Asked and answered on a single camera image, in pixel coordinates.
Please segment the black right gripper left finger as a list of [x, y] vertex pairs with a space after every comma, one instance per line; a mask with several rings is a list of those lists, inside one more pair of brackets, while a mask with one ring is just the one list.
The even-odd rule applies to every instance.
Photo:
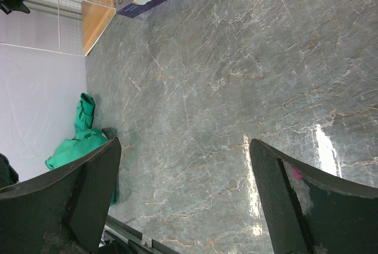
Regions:
[[97, 253], [121, 151], [113, 138], [73, 162], [1, 188], [1, 253]]

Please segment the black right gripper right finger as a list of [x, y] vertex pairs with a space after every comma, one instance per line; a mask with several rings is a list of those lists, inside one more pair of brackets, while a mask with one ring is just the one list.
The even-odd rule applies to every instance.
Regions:
[[275, 253], [377, 253], [377, 189], [261, 140], [249, 154]]

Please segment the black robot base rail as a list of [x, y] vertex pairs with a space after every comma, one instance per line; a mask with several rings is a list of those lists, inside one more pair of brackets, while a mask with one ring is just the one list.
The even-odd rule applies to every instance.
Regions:
[[178, 254], [112, 216], [107, 216], [98, 253]]

